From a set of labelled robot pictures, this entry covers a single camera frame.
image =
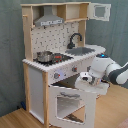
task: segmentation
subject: faucet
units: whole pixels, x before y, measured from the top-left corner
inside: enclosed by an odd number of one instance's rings
[[[71,37],[70,37],[70,43],[68,44],[67,48],[68,49],[72,49],[73,47],[75,47],[75,44],[73,44],[72,39],[75,35],[79,35],[80,36],[80,41],[82,41],[82,35],[80,33],[74,33]]]

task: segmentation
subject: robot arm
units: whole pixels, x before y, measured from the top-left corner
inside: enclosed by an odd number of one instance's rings
[[[123,67],[104,54],[98,54],[88,73],[81,73],[80,78],[90,85],[96,85],[98,79],[106,75],[112,84],[124,84],[128,79],[128,63]]]

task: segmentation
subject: stovetop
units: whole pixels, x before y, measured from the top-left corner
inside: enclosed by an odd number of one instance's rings
[[[41,64],[41,65],[43,65],[43,66],[49,67],[49,66],[52,66],[52,65],[55,65],[55,64],[62,63],[62,62],[64,62],[64,61],[73,59],[73,57],[70,57],[70,56],[67,56],[67,55],[64,55],[64,54],[60,54],[60,55],[62,56],[62,58],[59,59],[59,60],[55,60],[55,59],[54,59],[54,60],[49,61],[49,62],[40,62],[40,61],[38,61],[38,59],[36,58],[36,59],[33,59],[33,61],[36,62],[36,63],[39,63],[39,64]]]

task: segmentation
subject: sink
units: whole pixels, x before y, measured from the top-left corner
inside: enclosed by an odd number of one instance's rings
[[[94,51],[95,50],[91,48],[78,47],[78,48],[68,49],[65,51],[65,53],[75,55],[75,56],[82,56]]]

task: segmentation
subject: open oven door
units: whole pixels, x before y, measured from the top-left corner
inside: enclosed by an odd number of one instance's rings
[[[61,128],[94,128],[96,96],[96,93],[50,85],[49,123]]]
[[[109,21],[111,4],[89,3],[87,16],[89,19]]]

